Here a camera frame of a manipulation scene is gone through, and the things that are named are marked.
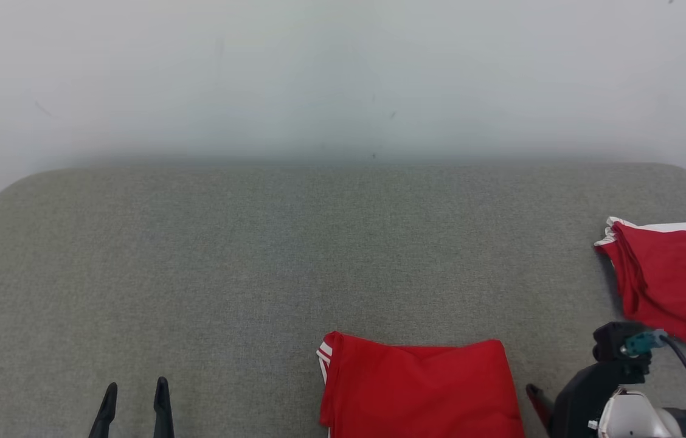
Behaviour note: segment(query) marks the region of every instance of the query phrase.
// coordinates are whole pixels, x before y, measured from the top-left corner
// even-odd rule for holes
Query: red cloth
[[[686,343],[686,223],[638,227],[611,217],[608,224],[595,245],[613,262],[624,316]]]
[[[331,438],[524,437],[499,341],[391,347],[332,332],[316,354]]]

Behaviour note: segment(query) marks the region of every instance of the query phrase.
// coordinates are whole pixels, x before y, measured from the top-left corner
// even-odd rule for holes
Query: white stripe
[[[321,346],[319,347],[319,349],[320,349],[322,352],[327,353],[328,356],[332,356],[332,347],[328,346],[326,342],[322,342],[322,343],[321,343]]]
[[[327,367],[324,366],[324,361],[319,358],[319,365],[321,366],[321,377],[324,377],[324,384],[327,384]]]
[[[316,350],[316,355],[319,356],[319,358],[320,358],[321,360],[326,361],[326,363],[330,363],[330,358],[327,357],[327,356],[325,356],[324,353],[319,352],[318,350]]]
[[[632,222],[625,221],[624,219],[619,219],[618,217],[614,217],[614,216],[608,217],[608,220],[605,222],[607,222],[607,224],[610,225],[610,227],[605,228],[605,237],[602,240],[594,242],[594,246],[603,246],[603,245],[606,245],[608,243],[616,241],[615,233],[613,233],[613,230],[611,229],[611,227],[613,227],[613,224],[615,224],[616,222],[621,222],[622,224],[624,224],[630,228],[637,228],[638,230],[647,230],[650,232],[660,232],[660,233],[686,232],[686,222],[676,222],[674,224],[650,224],[650,225],[638,226],[638,225],[633,224]]]

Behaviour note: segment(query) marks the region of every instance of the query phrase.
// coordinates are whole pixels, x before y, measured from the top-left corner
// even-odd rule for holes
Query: gray felt cloth
[[[0,436],[86,436],[119,384],[112,436],[150,436],[159,376],[177,436],[316,436],[315,350],[502,341],[524,394],[555,396],[621,319],[607,216],[686,221],[686,171],[539,167],[98,169],[0,194]],[[643,391],[686,408],[654,355]]]

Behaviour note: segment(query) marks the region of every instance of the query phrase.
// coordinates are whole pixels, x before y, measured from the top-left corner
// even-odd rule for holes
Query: teal connector
[[[622,352],[630,357],[645,355],[651,349],[659,349],[665,346],[661,336],[667,336],[665,330],[644,331],[638,335],[630,336],[624,340]]]

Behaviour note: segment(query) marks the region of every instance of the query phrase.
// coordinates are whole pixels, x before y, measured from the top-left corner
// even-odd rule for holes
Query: red fabric
[[[331,438],[524,437],[499,341],[391,347],[332,332],[317,354]]]
[[[615,241],[599,246],[616,270],[624,316],[663,328],[686,343],[686,231],[612,225]]]

